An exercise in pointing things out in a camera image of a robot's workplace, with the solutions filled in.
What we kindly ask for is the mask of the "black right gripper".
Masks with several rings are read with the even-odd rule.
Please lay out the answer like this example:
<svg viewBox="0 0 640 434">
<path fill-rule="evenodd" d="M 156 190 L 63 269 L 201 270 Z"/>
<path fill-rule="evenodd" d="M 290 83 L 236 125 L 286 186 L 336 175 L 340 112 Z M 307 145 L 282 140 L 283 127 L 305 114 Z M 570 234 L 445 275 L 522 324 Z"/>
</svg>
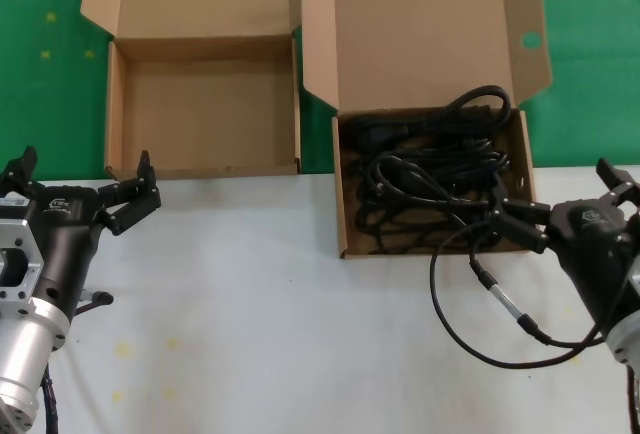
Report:
<svg viewBox="0 0 640 434">
<path fill-rule="evenodd" d="M 509 196 L 502 178 L 494 176 L 490 223 L 526 251 L 542 254 L 549 244 L 593 320 L 611 329 L 639 309 L 639 297 L 626 282 L 639 255 L 639 225 L 612 205 L 635 203 L 635 180 L 605 158 L 596 173 L 608 189 L 602 200 L 561 203 L 551 214 L 548 204 Z"/>
</svg>

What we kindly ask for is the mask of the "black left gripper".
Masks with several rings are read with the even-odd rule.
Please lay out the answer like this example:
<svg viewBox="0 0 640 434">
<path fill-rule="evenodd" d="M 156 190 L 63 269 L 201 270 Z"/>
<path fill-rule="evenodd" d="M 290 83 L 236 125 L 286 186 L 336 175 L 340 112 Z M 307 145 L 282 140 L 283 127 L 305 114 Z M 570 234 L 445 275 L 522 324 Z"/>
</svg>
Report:
<svg viewBox="0 0 640 434">
<path fill-rule="evenodd" d="M 37 162 L 33 146 L 9 160 L 1 172 L 0 196 L 15 193 L 35 203 L 35 237 L 44 267 L 33 295 L 72 318 L 104 227 L 121 235 L 161 207 L 155 169 L 143 150 L 135 178 L 97 191 L 33 184 Z"/>
</svg>

